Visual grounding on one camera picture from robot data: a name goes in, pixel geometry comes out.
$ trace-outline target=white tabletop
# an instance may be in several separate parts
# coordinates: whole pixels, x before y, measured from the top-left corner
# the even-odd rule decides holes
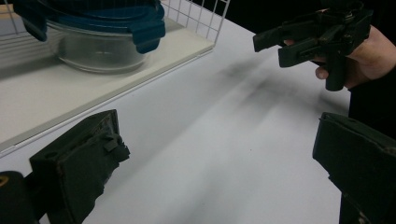
[[[326,91],[312,63],[279,68],[252,37],[225,21],[211,53],[53,127],[0,171],[29,174],[39,149],[117,109],[131,158],[84,223],[338,223],[340,192],[312,149],[321,113],[345,115],[349,93]]]

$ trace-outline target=blue lid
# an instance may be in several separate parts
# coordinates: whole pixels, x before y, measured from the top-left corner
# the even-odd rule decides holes
[[[47,20],[73,28],[114,34],[131,34],[136,49],[156,49],[165,36],[160,0],[16,0],[14,10],[26,30],[40,41],[47,39]]]

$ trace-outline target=human hand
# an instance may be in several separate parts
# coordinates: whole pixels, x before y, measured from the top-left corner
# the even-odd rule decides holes
[[[291,45],[293,41],[286,40],[285,44]],[[396,66],[396,47],[378,29],[371,26],[369,37],[346,57],[344,86],[350,89],[390,72]],[[317,57],[312,61],[326,62],[326,59]],[[318,67],[315,73],[319,79],[329,76],[324,66]]]

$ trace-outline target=plastic container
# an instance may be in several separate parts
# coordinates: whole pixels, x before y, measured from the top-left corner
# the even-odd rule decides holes
[[[165,36],[160,0],[15,0],[14,10],[62,61],[90,72],[134,70]]]
[[[130,34],[87,31],[49,21],[48,43],[65,63],[95,73],[132,71],[147,54],[137,52]]]

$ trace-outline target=dark background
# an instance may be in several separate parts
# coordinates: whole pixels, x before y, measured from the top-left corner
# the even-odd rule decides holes
[[[193,0],[201,5],[202,0]],[[372,25],[378,28],[393,43],[396,43],[396,0],[361,0],[373,10]],[[213,8],[216,0],[205,0],[205,6]],[[223,9],[219,4],[218,12]],[[226,19],[257,34],[279,26],[283,21],[323,9],[320,0],[230,0]]]

